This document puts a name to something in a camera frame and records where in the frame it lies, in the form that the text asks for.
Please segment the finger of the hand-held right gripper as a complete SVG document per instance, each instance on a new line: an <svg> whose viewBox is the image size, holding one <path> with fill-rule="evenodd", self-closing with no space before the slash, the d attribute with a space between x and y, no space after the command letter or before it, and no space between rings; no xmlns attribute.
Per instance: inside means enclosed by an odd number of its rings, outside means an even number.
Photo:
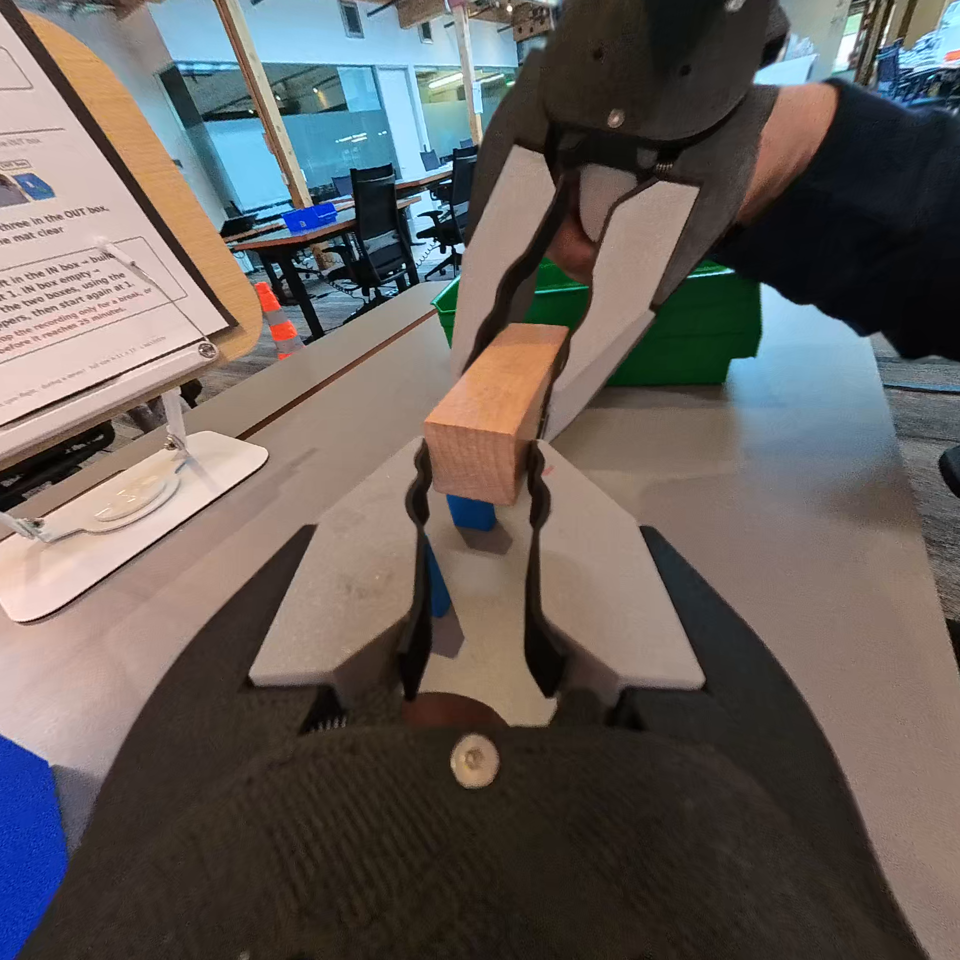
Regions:
<svg viewBox="0 0 960 960"><path fill-rule="evenodd" d="M598 164L582 169L580 214L598 241L590 298L544 411L541 438L554 440L605 387L654 321L655 294L699 196L694 184Z"/></svg>
<svg viewBox="0 0 960 960"><path fill-rule="evenodd" d="M450 348L453 378L461 378L502 330L522 318L569 202L570 182L555 182L541 152L510 148L462 261Z"/></svg>

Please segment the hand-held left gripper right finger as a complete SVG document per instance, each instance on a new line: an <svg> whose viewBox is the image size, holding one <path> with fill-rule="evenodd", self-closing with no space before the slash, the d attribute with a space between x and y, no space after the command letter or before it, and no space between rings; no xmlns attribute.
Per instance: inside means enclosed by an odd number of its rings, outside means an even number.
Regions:
<svg viewBox="0 0 960 960"><path fill-rule="evenodd" d="M541 694L702 690L704 671L635 518L546 441L530 448L527 481L523 646Z"/></svg>

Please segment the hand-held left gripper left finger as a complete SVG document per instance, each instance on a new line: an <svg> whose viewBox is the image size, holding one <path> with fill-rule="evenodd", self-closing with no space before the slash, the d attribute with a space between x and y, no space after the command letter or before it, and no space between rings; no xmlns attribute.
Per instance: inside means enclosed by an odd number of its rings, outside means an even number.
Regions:
<svg viewBox="0 0 960 960"><path fill-rule="evenodd" d="M415 438L321 515L250 667L255 686L416 698L433 641L431 482Z"/></svg>

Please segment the green plastic bin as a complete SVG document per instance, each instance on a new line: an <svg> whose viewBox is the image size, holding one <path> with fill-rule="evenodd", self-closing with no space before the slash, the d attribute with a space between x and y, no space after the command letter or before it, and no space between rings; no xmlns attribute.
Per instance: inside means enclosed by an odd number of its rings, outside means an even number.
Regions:
<svg viewBox="0 0 960 960"><path fill-rule="evenodd" d="M454 279L432 301L449 344L459 283ZM544 259L524 322L573 330L589 299L586 286ZM761 285L704 261L660 308L643 339L607 379L606 386L721 385L732 361L756 357L761 339Z"/></svg>

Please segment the blue rectangular block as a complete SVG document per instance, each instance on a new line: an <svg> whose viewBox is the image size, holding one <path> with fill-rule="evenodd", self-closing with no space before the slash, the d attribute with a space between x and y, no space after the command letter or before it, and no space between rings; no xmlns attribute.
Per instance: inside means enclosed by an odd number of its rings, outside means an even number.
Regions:
<svg viewBox="0 0 960 960"><path fill-rule="evenodd" d="M450 612L452 602L449 589L429 539L426 541L426 558L429 575L431 617L442 619Z"/></svg>
<svg viewBox="0 0 960 960"><path fill-rule="evenodd" d="M454 526L472 531L491 532L498 523L496 507L488 502L446 494L446 503Z"/></svg>

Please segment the tan wooden block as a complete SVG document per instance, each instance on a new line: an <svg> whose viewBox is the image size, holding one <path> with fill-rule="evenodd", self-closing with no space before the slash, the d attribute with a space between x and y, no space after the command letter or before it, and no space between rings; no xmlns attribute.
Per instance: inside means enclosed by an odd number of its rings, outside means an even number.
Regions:
<svg viewBox="0 0 960 960"><path fill-rule="evenodd" d="M516 503L569 337L559 325L510 324L438 402L423 435L440 493Z"/></svg>

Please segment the blue plastic bin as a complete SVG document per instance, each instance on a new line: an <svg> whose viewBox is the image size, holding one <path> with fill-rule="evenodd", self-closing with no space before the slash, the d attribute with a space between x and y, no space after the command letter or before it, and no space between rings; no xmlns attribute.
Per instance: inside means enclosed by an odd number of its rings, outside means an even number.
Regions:
<svg viewBox="0 0 960 960"><path fill-rule="evenodd" d="M14 959L66 873L66 836L45 759L1 738L1 957Z"/></svg>

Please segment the person's right forearm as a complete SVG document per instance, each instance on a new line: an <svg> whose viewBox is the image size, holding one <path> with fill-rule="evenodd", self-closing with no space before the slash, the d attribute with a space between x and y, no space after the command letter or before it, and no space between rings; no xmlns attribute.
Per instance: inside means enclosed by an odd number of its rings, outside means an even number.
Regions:
<svg viewBox="0 0 960 960"><path fill-rule="evenodd" d="M804 172L709 257L904 358L959 359L959 124L857 85Z"/></svg>

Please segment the person's right hand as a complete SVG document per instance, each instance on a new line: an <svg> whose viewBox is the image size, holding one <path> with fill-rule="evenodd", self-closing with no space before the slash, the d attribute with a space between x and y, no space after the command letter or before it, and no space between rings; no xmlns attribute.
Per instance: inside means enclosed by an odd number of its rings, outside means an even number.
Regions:
<svg viewBox="0 0 960 960"><path fill-rule="evenodd" d="M779 89L735 226L756 221L809 167L834 121L838 97L838 89L825 81ZM574 281L590 284L599 246L581 222L579 176L573 180L567 207L546 256Z"/></svg>

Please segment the black office chair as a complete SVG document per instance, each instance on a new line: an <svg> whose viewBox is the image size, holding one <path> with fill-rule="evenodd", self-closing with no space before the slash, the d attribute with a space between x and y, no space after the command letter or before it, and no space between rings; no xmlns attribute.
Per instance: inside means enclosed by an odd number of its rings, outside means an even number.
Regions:
<svg viewBox="0 0 960 960"><path fill-rule="evenodd" d="M46 450L1 470L1 510L8 512L24 503L38 489L56 485L73 474L115 439L113 423L107 420Z"/></svg>
<svg viewBox="0 0 960 960"><path fill-rule="evenodd" d="M466 246L470 200L474 184L474 170L479 146L455 149L452 154L451 184L446 194L447 206L443 212L430 211L431 226L416 234L417 239L435 241L440 251L450 251L438 266L428 270L423 279L429 281L435 274L443 274L449 267L458 272L462 265L462 251Z"/></svg>
<svg viewBox="0 0 960 960"><path fill-rule="evenodd" d="M332 246L342 266L330 270L326 281L331 285L349 282L371 298L346 317L345 324L385 303L381 291L385 285L394 283L402 293L420 282L409 230L398 204L393 166L354 168L350 179L355 224L341 245Z"/></svg>

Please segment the wooden background table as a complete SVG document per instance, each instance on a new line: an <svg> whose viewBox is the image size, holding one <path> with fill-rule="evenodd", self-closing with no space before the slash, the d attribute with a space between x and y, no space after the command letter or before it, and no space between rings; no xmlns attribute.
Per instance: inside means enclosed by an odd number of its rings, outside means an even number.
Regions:
<svg viewBox="0 0 960 960"><path fill-rule="evenodd" d="M234 254L256 254L265 269L277 267L282 279L287 282L299 307L310 336L306 344L311 344L326 335L317 316L313 301L306 291L305 283L294 266L294 254L321 245L333 238L353 234L356 232L356 217L352 210L343 209L338 212L334 222L324 224L316 229L302 232L292 232L286 228L271 228L251 238L234 238L226 241L226 246Z"/></svg>

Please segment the small blue storage bin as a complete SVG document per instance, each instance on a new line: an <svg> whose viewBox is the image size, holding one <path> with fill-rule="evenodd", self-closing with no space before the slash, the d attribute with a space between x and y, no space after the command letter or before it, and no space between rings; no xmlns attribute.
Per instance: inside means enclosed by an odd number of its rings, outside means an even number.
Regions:
<svg viewBox="0 0 960 960"><path fill-rule="evenodd" d="M289 233L307 234L336 224L338 213L333 202L324 201L306 208L283 212L282 220Z"/></svg>

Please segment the orange traffic cone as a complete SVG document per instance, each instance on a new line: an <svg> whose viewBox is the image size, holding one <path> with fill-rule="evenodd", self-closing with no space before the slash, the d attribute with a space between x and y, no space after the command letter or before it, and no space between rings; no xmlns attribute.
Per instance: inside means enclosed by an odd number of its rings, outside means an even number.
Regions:
<svg viewBox="0 0 960 960"><path fill-rule="evenodd" d="M277 353L283 360L304 348L305 343L294 322L286 314L271 284L259 281L254 284L264 322Z"/></svg>

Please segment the wooden backing board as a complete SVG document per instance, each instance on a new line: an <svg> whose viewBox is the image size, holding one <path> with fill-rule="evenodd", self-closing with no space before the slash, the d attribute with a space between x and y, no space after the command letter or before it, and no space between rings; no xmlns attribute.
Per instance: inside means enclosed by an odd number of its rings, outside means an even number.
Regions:
<svg viewBox="0 0 960 960"><path fill-rule="evenodd" d="M90 45L48 15L25 11L24 16L234 319L234 326L212 337L220 352L212 369L246 356L263 326L258 295L155 128L160 94L148 93L141 82L127 83L133 77L132 55L122 54L117 40Z"/></svg>

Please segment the printed instruction sheet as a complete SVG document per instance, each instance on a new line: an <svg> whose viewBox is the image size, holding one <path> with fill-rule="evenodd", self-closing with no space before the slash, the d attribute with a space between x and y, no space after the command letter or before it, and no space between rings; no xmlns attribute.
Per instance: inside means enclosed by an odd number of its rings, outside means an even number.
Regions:
<svg viewBox="0 0 960 960"><path fill-rule="evenodd" d="M2 2L2 426L234 325Z"/></svg>

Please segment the wooden support post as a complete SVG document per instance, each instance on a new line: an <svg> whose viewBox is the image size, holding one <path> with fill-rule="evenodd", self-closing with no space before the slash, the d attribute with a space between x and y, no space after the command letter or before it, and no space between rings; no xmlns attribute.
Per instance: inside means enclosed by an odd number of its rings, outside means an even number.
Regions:
<svg viewBox="0 0 960 960"><path fill-rule="evenodd" d="M462 83L467 110L467 121L473 143L479 146L483 138L482 94L476 79L474 49L470 27L470 9L468 1L448 1L453 18L453 29L458 45Z"/></svg>
<svg viewBox="0 0 960 960"><path fill-rule="evenodd" d="M255 112L263 126L267 145L279 167L294 208L311 207L306 177L283 122L277 98L271 88L256 44L239 1L215 1L223 30L243 75Z"/></svg>

